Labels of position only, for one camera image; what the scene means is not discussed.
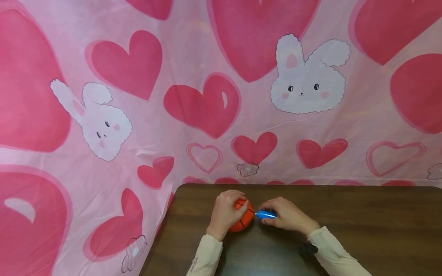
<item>cartoon bunny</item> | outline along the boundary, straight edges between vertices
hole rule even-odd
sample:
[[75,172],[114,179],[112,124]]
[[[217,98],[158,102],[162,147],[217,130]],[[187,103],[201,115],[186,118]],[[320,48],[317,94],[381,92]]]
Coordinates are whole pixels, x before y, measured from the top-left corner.
[[111,91],[103,84],[87,83],[82,105],[60,80],[53,80],[50,87],[64,109],[81,125],[83,137],[94,154],[108,162],[114,160],[132,132],[132,124],[123,110],[105,104],[112,100]]
[[345,78],[332,66],[341,66],[350,56],[350,45],[336,39],[319,46],[304,61],[302,46],[293,34],[276,45],[278,77],[270,98],[281,111],[304,114],[330,110],[342,100]]

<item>forearm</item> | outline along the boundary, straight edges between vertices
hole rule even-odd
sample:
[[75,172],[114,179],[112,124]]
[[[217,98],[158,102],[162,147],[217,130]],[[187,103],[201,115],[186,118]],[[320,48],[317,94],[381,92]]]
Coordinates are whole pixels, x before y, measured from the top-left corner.
[[186,276],[213,276],[218,267],[221,252],[222,242],[211,235],[204,235]]
[[315,256],[330,276],[371,276],[326,227],[313,231],[307,239],[318,248]]

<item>pink backdrop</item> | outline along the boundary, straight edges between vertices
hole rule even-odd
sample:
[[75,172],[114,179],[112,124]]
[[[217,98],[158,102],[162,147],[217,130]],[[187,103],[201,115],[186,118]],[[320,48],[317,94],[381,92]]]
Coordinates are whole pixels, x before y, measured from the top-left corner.
[[186,182],[442,187],[441,17],[0,0],[0,274],[138,275]]

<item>wooden table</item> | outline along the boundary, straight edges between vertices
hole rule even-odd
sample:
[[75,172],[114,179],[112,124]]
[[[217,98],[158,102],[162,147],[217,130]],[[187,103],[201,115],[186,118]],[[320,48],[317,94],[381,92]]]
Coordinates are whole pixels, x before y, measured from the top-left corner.
[[[278,196],[293,201],[326,225],[373,276],[442,275],[438,188],[205,184],[178,189],[140,275],[185,275],[214,200],[227,189],[245,192],[254,208]],[[314,257],[301,254],[303,240],[255,221],[227,235],[216,275],[326,276]]]

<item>sleeve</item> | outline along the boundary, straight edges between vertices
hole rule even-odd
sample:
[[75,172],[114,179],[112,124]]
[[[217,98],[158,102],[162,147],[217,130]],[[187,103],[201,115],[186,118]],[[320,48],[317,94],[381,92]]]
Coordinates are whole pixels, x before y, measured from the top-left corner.
[[307,239],[318,248],[316,259],[330,276],[371,276],[325,226],[313,231]]
[[204,235],[186,276],[213,276],[218,267],[222,248],[222,242],[210,235]]

